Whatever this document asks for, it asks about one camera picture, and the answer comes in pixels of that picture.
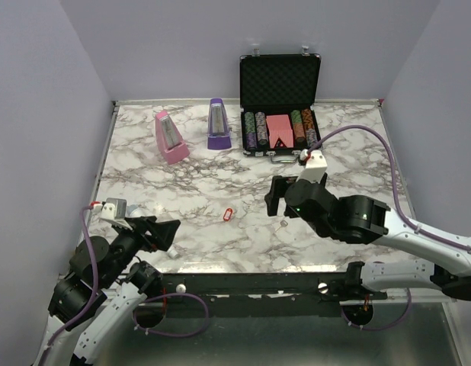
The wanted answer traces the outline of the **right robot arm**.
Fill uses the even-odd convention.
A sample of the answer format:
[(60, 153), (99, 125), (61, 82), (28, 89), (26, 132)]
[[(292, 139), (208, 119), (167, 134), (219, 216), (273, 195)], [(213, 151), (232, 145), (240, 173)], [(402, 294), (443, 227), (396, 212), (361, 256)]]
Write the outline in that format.
[(364, 263), (342, 280), (353, 299), (393, 288), (426, 288), (471, 301), (471, 236), (447, 233), (363, 195), (337, 198), (323, 182), (275, 176), (265, 195), (268, 216), (299, 217), (322, 238), (347, 244), (383, 246), (414, 256), (407, 262)]

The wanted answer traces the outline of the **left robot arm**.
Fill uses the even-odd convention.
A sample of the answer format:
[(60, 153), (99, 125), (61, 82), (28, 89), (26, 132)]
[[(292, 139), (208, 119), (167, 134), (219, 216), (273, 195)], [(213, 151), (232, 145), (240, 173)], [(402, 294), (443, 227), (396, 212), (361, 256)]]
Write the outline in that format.
[(164, 293), (162, 274), (139, 251), (166, 252), (180, 220), (127, 219), (112, 242), (84, 239), (69, 260), (69, 272), (54, 287), (46, 332), (36, 365), (91, 365), (108, 336), (141, 301)]

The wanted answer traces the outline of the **red key fob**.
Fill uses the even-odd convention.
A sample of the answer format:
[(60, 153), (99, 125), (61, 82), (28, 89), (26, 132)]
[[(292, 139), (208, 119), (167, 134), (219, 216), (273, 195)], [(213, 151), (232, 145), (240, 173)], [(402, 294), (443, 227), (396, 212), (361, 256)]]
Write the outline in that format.
[(232, 215), (234, 213), (234, 210), (232, 208), (227, 208), (225, 213), (223, 214), (223, 221), (224, 222), (229, 222), (232, 219)]

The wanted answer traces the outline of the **silver key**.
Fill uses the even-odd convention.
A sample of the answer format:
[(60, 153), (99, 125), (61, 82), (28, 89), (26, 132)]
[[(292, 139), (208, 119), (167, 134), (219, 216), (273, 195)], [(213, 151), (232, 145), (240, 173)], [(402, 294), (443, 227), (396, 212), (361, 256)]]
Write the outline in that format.
[(275, 233), (278, 232), (279, 230), (282, 230), (288, 226), (288, 222), (286, 220), (280, 221), (280, 225), (276, 230), (274, 231)]

